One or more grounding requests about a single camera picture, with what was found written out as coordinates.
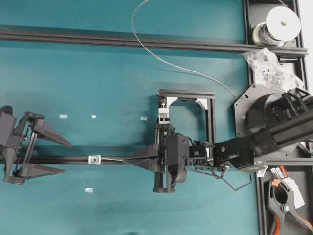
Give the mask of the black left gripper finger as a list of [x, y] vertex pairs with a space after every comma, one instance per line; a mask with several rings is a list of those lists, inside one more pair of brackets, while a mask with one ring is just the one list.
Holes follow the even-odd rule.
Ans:
[[65, 138], [63, 138], [46, 121], [42, 119], [36, 119], [34, 121], [33, 131], [37, 134], [38, 139], [71, 147], [71, 144]]
[[24, 163], [18, 170], [18, 176], [25, 180], [39, 178], [47, 175], [56, 175], [61, 173], [65, 173], [65, 170], [30, 163]]

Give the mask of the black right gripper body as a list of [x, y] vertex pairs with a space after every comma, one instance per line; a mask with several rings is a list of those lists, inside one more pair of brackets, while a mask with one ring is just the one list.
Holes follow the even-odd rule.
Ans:
[[153, 192], [174, 193], [176, 184], [187, 178], [189, 137], [176, 133], [171, 124], [156, 124], [155, 144], [159, 145], [160, 171], [155, 172]]

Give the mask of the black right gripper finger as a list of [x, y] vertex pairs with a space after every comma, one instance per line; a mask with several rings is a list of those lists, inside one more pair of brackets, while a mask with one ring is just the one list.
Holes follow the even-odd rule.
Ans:
[[159, 156], [159, 144], [148, 145], [127, 157], [127, 159], [154, 158]]
[[128, 159], [125, 163], [138, 166], [151, 172], [161, 172], [161, 165], [158, 159]]

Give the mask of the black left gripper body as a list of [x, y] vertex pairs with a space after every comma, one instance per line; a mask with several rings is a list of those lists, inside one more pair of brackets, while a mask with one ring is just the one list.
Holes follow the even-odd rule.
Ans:
[[26, 112], [19, 124], [16, 125], [17, 119], [13, 116], [12, 107], [3, 106], [0, 108], [0, 153], [4, 160], [4, 181], [14, 184], [24, 183], [24, 179], [11, 174], [12, 166], [22, 146], [22, 142], [26, 138], [24, 134], [26, 125], [36, 119], [43, 118], [43, 115]]

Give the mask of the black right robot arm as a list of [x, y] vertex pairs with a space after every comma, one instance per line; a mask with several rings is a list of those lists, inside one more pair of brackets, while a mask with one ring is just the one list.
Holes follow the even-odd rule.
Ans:
[[[195, 102], [205, 110], [206, 141], [175, 131], [169, 108], [177, 101]], [[236, 137], [224, 142], [215, 140], [214, 101], [210, 92], [159, 90], [154, 143], [124, 159], [154, 174], [153, 192], [173, 193], [187, 171], [223, 179], [231, 167], [247, 173], [265, 170], [267, 155], [313, 137], [313, 98], [306, 90], [250, 86], [233, 105]]]

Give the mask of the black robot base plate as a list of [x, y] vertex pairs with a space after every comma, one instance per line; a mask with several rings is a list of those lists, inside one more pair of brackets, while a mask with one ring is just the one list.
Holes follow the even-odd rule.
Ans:
[[250, 134], [250, 130], [245, 127], [247, 112], [258, 98], [275, 93], [273, 89], [262, 85], [251, 85], [234, 103], [234, 121], [237, 137], [245, 137]]

